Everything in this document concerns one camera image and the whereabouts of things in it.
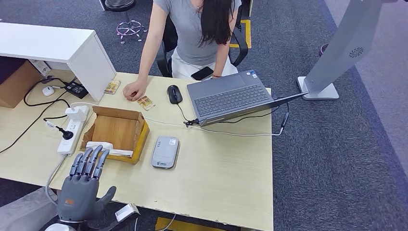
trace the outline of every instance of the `power strip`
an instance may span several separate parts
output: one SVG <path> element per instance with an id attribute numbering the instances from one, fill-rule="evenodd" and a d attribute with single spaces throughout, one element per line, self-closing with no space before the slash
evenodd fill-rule
<path id="1" fill-rule="evenodd" d="M 86 116 L 88 116 L 89 108 L 87 106 L 77 106 Z M 81 136 L 82 129 L 84 127 L 85 121 L 80 121 L 77 119 L 70 119 L 68 125 L 66 126 L 66 131 L 73 132 L 74 136 L 69 140 L 61 139 L 60 146 L 58 146 L 58 154 L 68 154 L 72 155 L 77 146 L 79 137 Z"/>

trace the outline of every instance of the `stand base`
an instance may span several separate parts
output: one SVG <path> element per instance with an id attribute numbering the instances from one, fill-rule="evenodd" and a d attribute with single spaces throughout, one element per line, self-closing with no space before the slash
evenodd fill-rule
<path id="1" fill-rule="evenodd" d="M 302 92 L 309 91 L 304 84 L 305 78 L 306 76 L 300 76 L 297 78 L 297 84 L 299 85 L 299 88 Z M 303 99 L 305 100 L 337 100 L 338 98 L 339 94 L 337 94 L 336 88 L 334 88 L 334 85 L 332 83 L 317 94 L 309 93 L 303 96 Z"/>

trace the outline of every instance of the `cardboard box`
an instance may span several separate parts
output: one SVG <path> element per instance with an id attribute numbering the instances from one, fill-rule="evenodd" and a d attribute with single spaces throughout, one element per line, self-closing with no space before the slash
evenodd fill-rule
<path id="1" fill-rule="evenodd" d="M 109 142 L 114 149 L 133 151 L 132 157 L 108 155 L 108 159 L 137 163 L 149 134 L 149 126 L 140 112 L 93 106 L 96 119 L 84 133 L 81 150 L 89 141 Z"/>
<path id="2" fill-rule="evenodd" d="M 41 78 L 29 61 L 0 57 L 0 106 L 15 108 Z"/>

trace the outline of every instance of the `small card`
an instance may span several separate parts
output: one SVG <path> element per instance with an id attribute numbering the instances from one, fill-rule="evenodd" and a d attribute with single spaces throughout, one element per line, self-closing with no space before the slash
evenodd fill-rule
<path id="1" fill-rule="evenodd" d="M 151 101 L 147 96 L 143 96 L 140 99 L 138 99 L 138 103 L 143 107 L 144 110 L 149 111 L 152 109 L 155 104 L 153 101 Z"/>
<path id="2" fill-rule="evenodd" d="M 120 85 L 120 81 L 118 81 L 118 80 L 112 80 L 112 81 L 109 82 L 109 84 L 108 84 L 108 86 L 106 87 L 106 89 L 105 89 L 104 92 L 105 92 L 105 93 L 108 93 L 108 94 L 115 94 L 117 88 L 119 87 L 119 85 Z"/>

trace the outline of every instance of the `white pants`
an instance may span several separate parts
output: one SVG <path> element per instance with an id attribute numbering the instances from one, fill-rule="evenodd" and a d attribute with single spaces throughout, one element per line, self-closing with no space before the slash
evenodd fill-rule
<path id="1" fill-rule="evenodd" d="M 222 76 L 228 76 L 238 73 L 237 68 L 231 64 L 231 61 L 229 59 L 230 58 L 227 57 L 224 70 L 222 71 Z M 205 66 L 189 64 L 180 58 L 180 56 L 177 54 L 177 49 L 174 49 L 173 55 L 171 56 L 171 69 L 173 78 L 193 79 L 191 75 L 203 69 L 206 66 L 214 70 L 216 63 L 212 63 Z"/>

